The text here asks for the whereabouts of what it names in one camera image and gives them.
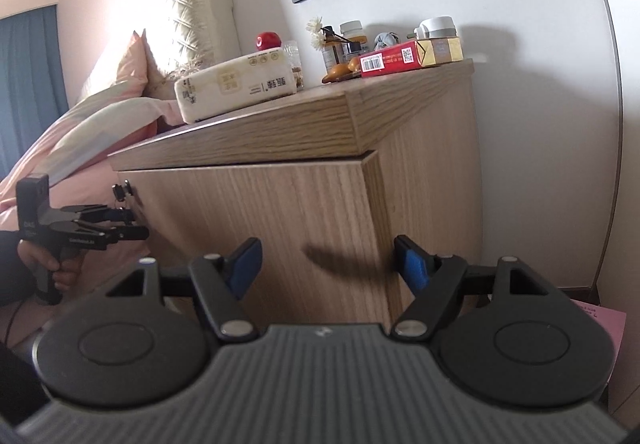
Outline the person's left hand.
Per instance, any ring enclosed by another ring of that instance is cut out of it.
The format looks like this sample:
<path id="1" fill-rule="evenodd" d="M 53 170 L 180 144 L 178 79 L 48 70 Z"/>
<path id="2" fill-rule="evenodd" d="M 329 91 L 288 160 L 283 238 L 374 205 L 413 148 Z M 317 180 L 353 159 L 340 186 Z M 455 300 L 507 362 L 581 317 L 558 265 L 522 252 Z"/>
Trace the person's left hand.
<path id="1" fill-rule="evenodd" d="M 85 256 L 78 253 L 70 259 L 60 262 L 47 249 L 26 240 L 21 240 L 17 245 L 17 254 L 22 263 L 31 271 L 37 271 L 39 266 L 50 271 L 55 288 L 62 292 L 75 286 L 85 260 Z"/>

